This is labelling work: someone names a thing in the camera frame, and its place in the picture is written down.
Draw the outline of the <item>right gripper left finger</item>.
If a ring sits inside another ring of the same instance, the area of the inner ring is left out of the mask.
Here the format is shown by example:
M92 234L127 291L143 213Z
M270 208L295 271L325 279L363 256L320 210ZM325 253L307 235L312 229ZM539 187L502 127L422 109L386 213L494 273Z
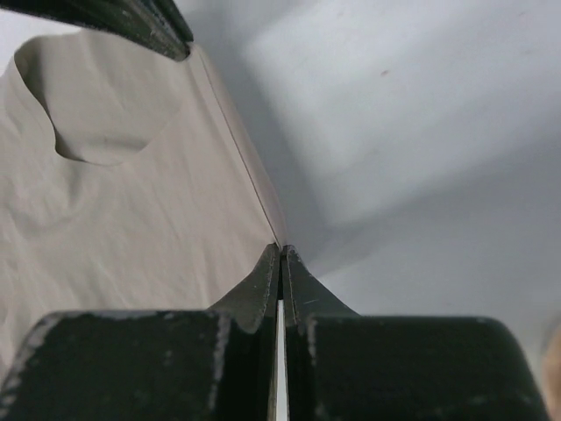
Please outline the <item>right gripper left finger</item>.
M272 420L280 251L206 310L55 312L1 388L4 420Z

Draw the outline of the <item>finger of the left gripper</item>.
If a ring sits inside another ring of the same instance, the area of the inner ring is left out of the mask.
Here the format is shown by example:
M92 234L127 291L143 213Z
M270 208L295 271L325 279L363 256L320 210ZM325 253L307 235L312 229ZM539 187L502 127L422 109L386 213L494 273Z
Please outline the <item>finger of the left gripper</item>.
M1 0L1 8L86 29L115 34L174 61L187 58L187 44L167 42L140 18L138 0Z
M187 44L194 35L172 0L133 1L140 18L160 38L167 42Z

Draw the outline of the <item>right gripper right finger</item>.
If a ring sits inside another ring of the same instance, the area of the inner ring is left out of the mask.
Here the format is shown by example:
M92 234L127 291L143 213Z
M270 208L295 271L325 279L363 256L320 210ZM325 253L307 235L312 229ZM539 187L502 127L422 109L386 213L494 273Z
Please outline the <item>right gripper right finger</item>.
M292 420L545 420L522 349L483 317L363 316L281 258Z

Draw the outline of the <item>grey underwear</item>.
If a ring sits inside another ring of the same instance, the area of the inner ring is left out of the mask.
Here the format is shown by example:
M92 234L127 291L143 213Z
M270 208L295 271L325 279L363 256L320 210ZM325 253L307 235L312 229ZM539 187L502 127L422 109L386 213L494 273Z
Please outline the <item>grey underwear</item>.
M284 245L275 190L198 45L40 36L1 78L1 369L64 310L201 309Z

